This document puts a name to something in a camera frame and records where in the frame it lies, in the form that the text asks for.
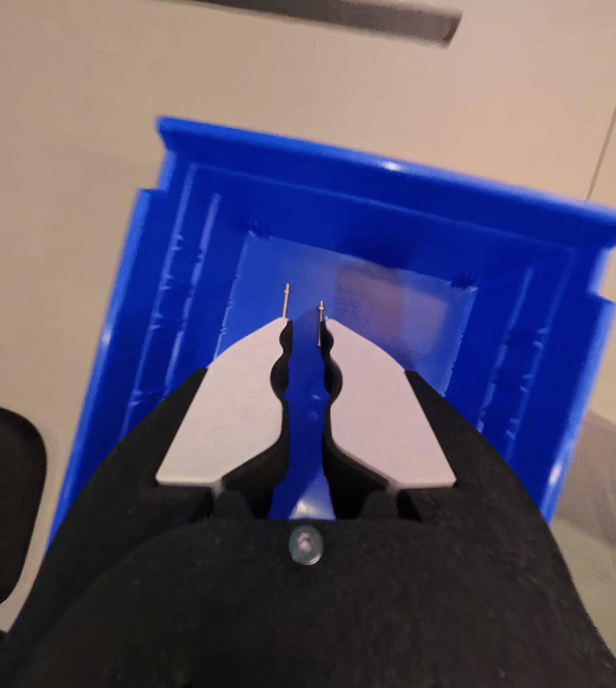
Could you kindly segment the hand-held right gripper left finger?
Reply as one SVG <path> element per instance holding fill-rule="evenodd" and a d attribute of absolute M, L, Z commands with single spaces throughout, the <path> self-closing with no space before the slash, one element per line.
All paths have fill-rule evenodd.
<path fill-rule="evenodd" d="M 279 317 L 206 368 L 155 474 L 167 487 L 240 494 L 266 519 L 289 468 L 289 359 L 293 322 Z"/>

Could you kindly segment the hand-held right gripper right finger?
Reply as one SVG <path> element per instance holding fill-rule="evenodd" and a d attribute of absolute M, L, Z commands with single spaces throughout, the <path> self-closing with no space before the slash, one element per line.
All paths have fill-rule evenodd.
<path fill-rule="evenodd" d="M 322 469 L 337 520 L 372 495 L 396 509 L 406 491 L 454 488 L 457 477 L 410 381 L 385 349 L 333 318 L 321 323 Z"/>

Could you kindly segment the black tape strip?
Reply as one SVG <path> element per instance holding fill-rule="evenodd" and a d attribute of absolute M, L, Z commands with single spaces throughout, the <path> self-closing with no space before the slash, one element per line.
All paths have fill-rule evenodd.
<path fill-rule="evenodd" d="M 463 11 L 414 1 L 178 1 L 279 22 L 448 47 Z"/>

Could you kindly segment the blue plastic bin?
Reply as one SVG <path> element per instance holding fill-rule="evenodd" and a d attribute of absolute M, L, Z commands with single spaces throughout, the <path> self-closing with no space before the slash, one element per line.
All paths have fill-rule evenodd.
<path fill-rule="evenodd" d="M 350 149 L 161 118 L 51 529 L 194 370 L 280 315 L 291 468 L 271 516 L 327 518 L 318 303 L 446 397 L 552 520 L 611 329 L 616 209 Z"/>

